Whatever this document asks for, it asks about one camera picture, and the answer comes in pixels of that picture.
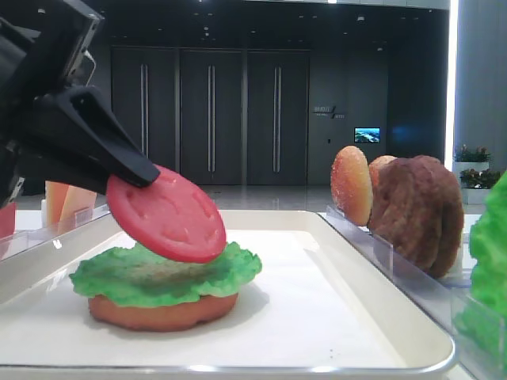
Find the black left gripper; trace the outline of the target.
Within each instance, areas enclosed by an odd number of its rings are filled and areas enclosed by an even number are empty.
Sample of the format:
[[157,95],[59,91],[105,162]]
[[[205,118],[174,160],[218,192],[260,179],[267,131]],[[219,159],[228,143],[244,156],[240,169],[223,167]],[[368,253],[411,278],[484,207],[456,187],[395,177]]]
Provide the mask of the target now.
[[144,188],[159,175],[79,67],[103,17],[54,1],[31,37],[1,19],[1,204],[25,178],[106,193],[111,176]]

